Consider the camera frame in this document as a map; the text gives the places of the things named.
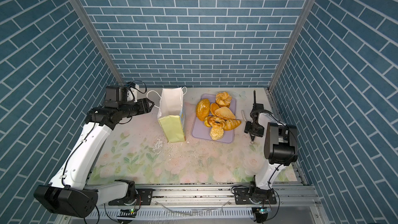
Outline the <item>round pale bun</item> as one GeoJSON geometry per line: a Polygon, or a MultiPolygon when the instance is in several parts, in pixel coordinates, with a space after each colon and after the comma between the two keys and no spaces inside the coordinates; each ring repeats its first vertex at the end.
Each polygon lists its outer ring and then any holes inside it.
{"type": "Polygon", "coordinates": [[[224,129],[212,127],[209,135],[213,141],[220,140],[224,136],[224,129]]]}

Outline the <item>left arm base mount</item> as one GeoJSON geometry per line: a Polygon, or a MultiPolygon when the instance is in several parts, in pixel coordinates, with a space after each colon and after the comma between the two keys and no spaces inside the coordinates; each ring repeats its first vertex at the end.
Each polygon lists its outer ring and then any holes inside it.
{"type": "Polygon", "coordinates": [[[129,205],[150,205],[153,189],[136,189],[135,182],[130,180],[118,179],[116,182],[123,182],[127,185],[126,193],[122,198],[110,201],[110,206],[129,206],[129,205]]]}

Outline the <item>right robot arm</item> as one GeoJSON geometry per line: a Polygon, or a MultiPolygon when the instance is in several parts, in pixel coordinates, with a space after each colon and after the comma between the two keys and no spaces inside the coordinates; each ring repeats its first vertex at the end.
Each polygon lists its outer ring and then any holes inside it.
{"type": "Polygon", "coordinates": [[[266,110],[263,104],[254,103],[250,112],[252,121],[246,122],[245,133],[252,141],[264,142],[265,164],[254,176],[256,189],[271,190],[277,175],[298,158],[297,127],[283,123],[266,110]]]}

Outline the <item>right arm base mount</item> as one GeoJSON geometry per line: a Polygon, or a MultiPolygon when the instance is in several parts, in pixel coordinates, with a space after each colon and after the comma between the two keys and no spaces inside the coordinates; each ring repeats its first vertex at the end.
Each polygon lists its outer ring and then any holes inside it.
{"type": "Polygon", "coordinates": [[[231,193],[234,196],[235,204],[237,205],[272,205],[276,204],[276,195],[271,189],[260,189],[252,181],[249,186],[233,186],[231,193]]]}

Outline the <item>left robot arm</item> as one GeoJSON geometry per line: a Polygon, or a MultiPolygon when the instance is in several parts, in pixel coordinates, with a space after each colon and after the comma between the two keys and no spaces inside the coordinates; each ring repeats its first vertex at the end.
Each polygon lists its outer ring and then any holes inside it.
{"type": "Polygon", "coordinates": [[[240,109],[250,111],[251,95],[224,91],[234,129],[214,140],[196,110],[202,99],[218,103],[217,89],[164,88],[157,99],[131,93],[107,87],[104,104],[88,112],[61,168],[36,188],[34,198],[50,213],[87,218],[103,205],[138,212],[171,187],[196,190],[192,199],[208,197],[210,187],[227,195],[227,185],[250,183],[263,165],[263,146],[250,144],[245,123],[237,123],[240,109]]]}

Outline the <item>pretzel ring bread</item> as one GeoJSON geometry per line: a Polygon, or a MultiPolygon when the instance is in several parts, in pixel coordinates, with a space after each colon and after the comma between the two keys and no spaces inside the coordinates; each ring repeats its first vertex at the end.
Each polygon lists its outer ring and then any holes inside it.
{"type": "Polygon", "coordinates": [[[208,118],[208,123],[213,128],[221,128],[221,129],[223,129],[226,125],[226,121],[223,118],[217,116],[210,116],[208,118]]]}

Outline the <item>ridged golden loaf bread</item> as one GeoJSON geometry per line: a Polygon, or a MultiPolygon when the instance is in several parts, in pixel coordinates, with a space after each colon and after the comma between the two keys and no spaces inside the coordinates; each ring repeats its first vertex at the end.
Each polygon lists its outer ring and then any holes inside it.
{"type": "Polygon", "coordinates": [[[240,120],[228,119],[225,121],[225,126],[223,127],[223,129],[225,131],[231,131],[231,130],[234,130],[235,128],[237,128],[240,124],[241,124],[240,120]]]}

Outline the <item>white and green paper bag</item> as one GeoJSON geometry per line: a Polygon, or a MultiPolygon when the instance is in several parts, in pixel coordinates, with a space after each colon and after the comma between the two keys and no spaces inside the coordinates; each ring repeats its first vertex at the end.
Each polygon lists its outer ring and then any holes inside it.
{"type": "Polygon", "coordinates": [[[180,87],[175,89],[162,89],[161,95],[156,91],[150,90],[150,92],[156,93],[160,102],[157,107],[158,110],[158,122],[167,138],[169,143],[184,142],[186,140],[184,134],[184,121],[185,121],[185,109],[183,103],[183,97],[187,93],[187,87],[180,87]]]}

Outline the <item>triangular pastry bread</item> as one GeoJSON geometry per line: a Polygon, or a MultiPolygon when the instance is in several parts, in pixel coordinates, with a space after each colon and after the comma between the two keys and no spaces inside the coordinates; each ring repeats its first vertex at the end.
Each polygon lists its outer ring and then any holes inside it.
{"type": "Polygon", "coordinates": [[[226,106],[216,109],[214,113],[217,117],[223,119],[236,119],[236,116],[233,114],[233,112],[226,106]]]}

